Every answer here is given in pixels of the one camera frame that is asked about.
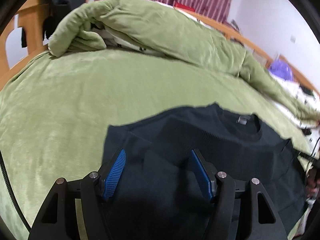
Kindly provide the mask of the person's right hand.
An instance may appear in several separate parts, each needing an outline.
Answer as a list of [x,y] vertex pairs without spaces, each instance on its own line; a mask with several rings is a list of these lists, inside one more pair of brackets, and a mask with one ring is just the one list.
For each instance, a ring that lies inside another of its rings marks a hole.
[[315,179],[317,174],[318,172],[315,167],[308,171],[306,178],[306,192],[308,197],[319,198],[319,179]]

